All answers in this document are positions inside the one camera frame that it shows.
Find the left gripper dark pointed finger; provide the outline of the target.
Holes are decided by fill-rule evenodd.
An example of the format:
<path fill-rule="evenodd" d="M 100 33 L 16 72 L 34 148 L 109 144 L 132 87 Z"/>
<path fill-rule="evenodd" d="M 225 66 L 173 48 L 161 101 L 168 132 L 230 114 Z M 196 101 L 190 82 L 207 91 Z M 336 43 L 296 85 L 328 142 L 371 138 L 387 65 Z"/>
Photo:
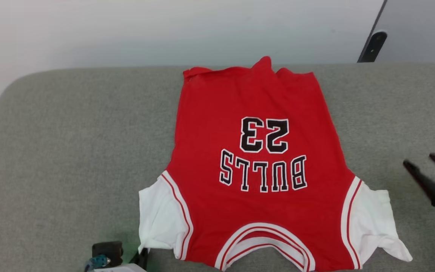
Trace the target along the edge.
<path fill-rule="evenodd" d="M 147 270 L 147 260 L 148 260 L 148 249 L 143 248 L 140 252 L 136 252 L 135 255 L 131 258 L 130 263 L 138 265 L 144 271 Z"/>

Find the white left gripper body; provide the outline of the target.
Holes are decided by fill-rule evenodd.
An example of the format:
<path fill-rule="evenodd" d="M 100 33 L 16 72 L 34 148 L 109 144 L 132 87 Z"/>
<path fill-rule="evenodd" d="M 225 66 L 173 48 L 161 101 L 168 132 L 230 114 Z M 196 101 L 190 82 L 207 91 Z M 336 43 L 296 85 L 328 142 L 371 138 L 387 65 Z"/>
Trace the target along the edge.
<path fill-rule="evenodd" d="M 95 272 L 146 272 L 146 270 L 134 263 L 128 263 L 116 267 L 102 267 L 95 269 Z"/>

